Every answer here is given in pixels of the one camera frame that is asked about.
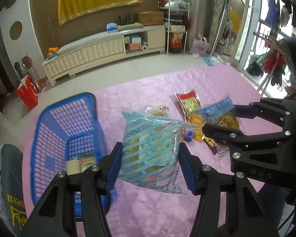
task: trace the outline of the pink quilted mat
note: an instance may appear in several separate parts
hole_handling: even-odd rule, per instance
[[[174,94],[195,89],[203,104],[219,101],[229,94],[234,104],[247,105],[259,101],[258,92],[234,68],[225,65],[199,67],[144,78],[93,92],[96,97],[97,116],[105,134],[110,153],[118,141],[123,141],[125,119],[121,107],[141,110],[146,105],[170,107],[170,117],[183,120],[183,113]],[[28,132],[35,129],[35,121]],[[245,134],[264,134],[282,129],[263,119],[242,119]],[[33,209],[30,197],[30,150],[32,136],[27,135],[23,158],[23,194],[26,212]],[[205,143],[193,140],[187,143],[193,155],[203,164],[218,172],[232,174],[229,155],[214,156]],[[251,180],[257,191],[263,183]],[[137,187],[122,180],[116,182],[117,199],[112,203],[107,221],[112,236],[189,236],[200,197],[190,194],[167,194]],[[221,195],[219,226],[225,221],[226,197]]]

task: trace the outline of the gift bag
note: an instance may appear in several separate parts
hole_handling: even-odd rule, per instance
[[[193,40],[189,53],[205,56],[208,48],[209,48],[209,42],[207,42],[205,37],[201,37],[200,39]]]

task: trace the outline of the cabinet drawer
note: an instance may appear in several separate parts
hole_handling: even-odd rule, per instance
[[[148,31],[148,48],[159,48],[165,47],[166,42],[166,32],[165,30],[153,30]]]

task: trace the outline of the red cloth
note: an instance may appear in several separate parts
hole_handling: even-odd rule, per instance
[[[20,83],[18,89],[16,90],[16,93],[24,102],[24,104],[28,107],[29,110],[32,110],[38,104],[37,91],[28,75],[26,75],[22,79],[22,82]]]
[[[264,63],[264,72],[265,73],[270,73],[273,66],[274,66],[274,64],[275,64],[275,62],[276,62],[276,53]],[[280,57],[278,58],[276,66],[277,67],[283,67],[284,65],[285,65],[285,60],[284,60],[283,56],[280,55]]]

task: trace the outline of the mop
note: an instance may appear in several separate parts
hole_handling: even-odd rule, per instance
[[[225,11],[227,10],[227,8],[228,8],[228,3],[225,3],[225,5],[224,5],[224,10],[223,10],[223,16],[222,16],[222,19],[221,19],[220,22],[219,22],[218,32],[217,32],[217,36],[216,36],[216,39],[215,39],[215,42],[214,42],[213,48],[212,48],[212,50],[211,50],[211,53],[209,54],[209,57],[205,57],[205,58],[204,58],[204,61],[206,62],[206,64],[207,64],[208,66],[214,66],[214,64],[211,62],[211,57],[213,56],[214,48],[215,48],[216,45],[217,45],[218,36],[219,36],[219,33],[220,33],[220,29],[221,29],[221,27],[222,27],[223,18],[224,18]]]

